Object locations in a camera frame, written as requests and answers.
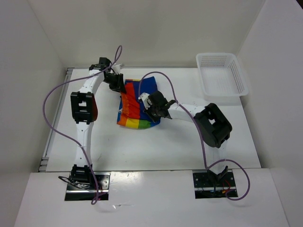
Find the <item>rainbow striped shorts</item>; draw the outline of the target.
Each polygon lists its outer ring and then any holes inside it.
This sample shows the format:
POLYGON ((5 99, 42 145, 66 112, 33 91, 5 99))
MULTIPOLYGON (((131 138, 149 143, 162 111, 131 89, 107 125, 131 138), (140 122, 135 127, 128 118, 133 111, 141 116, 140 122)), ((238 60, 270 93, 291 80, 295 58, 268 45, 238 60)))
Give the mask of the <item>rainbow striped shorts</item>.
POLYGON ((155 77, 139 80, 127 79, 125 81, 126 93, 120 96, 120 104, 116 123, 131 129, 148 129, 160 124, 160 120, 153 121, 144 112, 143 103, 138 101, 139 92, 152 94, 158 90, 155 77))

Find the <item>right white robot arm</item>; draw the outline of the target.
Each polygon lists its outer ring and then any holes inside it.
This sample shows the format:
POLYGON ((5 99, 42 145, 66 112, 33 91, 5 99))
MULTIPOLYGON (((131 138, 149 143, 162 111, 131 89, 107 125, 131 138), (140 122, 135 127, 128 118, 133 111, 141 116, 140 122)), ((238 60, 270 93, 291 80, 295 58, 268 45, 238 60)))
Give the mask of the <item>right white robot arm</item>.
POLYGON ((181 104, 175 100, 167 101, 160 91, 151 95, 142 93, 139 101, 144 105, 144 112, 154 122, 161 118, 192 122, 202 141, 208 182, 218 186, 224 181, 228 171, 225 164, 226 147, 232 126, 216 104, 210 103, 203 107, 181 104))

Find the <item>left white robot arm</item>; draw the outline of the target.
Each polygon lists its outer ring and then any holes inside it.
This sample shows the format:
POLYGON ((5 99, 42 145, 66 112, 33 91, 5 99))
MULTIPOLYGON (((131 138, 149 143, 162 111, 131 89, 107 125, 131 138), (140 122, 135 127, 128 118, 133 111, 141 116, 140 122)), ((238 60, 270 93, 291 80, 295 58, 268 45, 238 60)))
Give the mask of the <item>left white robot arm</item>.
POLYGON ((84 189, 99 187, 95 184, 90 155, 91 134, 98 117, 95 93, 102 82, 109 84, 115 92, 125 93, 122 64, 114 63, 108 58, 100 57, 98 64, 89 68, 89 78, 77 92, 71 93, 71 113, 76 123, 77 150, 75 163, 71 170, 70 181, 76 187, 84 189))

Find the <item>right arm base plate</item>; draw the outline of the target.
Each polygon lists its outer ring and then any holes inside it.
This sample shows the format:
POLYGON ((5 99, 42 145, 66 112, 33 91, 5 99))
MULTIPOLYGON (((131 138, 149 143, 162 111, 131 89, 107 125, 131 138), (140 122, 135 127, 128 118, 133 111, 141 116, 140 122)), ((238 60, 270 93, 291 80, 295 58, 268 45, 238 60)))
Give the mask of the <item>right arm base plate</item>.
POLYGON ((206 170, 193 171, 192 176, 196 199, 225 198, 226 193, 230 198, 238 197, 232 170, 227 170, 219 181, 206 170))

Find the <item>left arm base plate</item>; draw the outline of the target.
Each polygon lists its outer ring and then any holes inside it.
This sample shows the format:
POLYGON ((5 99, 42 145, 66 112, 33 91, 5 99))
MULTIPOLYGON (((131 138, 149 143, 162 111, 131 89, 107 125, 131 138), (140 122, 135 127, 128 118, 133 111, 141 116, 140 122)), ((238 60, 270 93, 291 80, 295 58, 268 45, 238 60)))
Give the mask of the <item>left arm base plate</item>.
MULTIPOLYGON (((67 183, 65 201, 92 201, 96 197, 97 188, 94 180, 92 183, 85 181, 72 181, 71 177, 62 177, 67 183)), ((110 173, 96 173, 98 182, 99 201, 107 201, 109 197, 110 173)))

